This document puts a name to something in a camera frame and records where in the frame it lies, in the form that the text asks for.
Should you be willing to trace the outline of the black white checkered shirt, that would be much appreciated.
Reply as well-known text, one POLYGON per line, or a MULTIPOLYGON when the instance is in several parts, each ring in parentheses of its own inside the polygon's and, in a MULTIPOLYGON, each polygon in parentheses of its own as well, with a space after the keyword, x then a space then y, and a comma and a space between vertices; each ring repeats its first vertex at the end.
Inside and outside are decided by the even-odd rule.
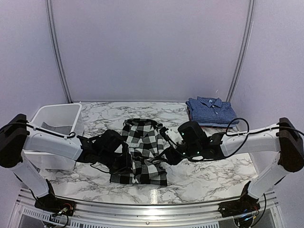
POLYGON ((111 183, 167 186, 167 172, 159 155, 164 151, 160 129, 163 124, 151 119, 133 118, 123 123, 122 137, 131 155, 131 173, 111 175, 111 183))

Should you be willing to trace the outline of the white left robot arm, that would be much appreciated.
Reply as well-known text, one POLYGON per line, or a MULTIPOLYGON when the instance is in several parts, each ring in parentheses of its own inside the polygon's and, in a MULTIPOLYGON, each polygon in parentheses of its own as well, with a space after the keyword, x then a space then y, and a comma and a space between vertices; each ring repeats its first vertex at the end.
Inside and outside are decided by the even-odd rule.
POLYGON ((18 114, 0 129, 0 165, 11 170, 49 211, 56 211, 60 201, 52 195, 52 189, 24 151, 47 152, 76 162, 100 163, 111 175, 132 173, 132 158, 123 137, 114 130, 86 138, 75 132, 68 135, 52 132, 27 121, 18 114))

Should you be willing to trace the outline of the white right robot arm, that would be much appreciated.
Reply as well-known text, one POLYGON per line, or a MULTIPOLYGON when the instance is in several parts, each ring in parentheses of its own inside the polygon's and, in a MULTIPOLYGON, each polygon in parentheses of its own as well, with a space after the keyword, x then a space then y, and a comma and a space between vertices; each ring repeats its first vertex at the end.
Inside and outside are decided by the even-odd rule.
POLYGON ((264 128, 243 132, 227 131, 207 136, 197 122, 183 123, 177 132, 166 127, 160 134, 170 145, 164 150, 167 163, 176 165, 183 159, 190 162, 212 162, 228 159, 236 154, 276 152, 277 155, 259 176, 243 188, 235 208, 245 213, 267 190, 286 175, 304 167, 303 133, 295 129, 288 118, 264 128))

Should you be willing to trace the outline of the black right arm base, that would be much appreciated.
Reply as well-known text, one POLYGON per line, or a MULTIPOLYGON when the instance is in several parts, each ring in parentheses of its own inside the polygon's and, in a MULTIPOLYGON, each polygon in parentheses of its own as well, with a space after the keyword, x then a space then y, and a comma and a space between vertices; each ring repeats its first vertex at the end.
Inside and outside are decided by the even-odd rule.
POLYGON ((258 211, 261 208, 258 199, 248 194, 250 183, 251 181, 243 187, 239 199, 219 203, 218 212, 223 218, 258 211))

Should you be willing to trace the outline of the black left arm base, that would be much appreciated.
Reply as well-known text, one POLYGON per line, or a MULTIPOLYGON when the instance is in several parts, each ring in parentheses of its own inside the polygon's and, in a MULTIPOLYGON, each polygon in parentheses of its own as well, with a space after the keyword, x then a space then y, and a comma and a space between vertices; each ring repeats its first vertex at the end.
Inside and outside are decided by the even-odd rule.
POLYGON ((46 180, 48 186, 48 194, 43 197, 32 196, 35 199, 35 207, 38 209, 53 212, 55 215, 65 214, 72 216, 75 211, 76 203, 72 200, 58 198, 53 190, 51 183, 46 180))

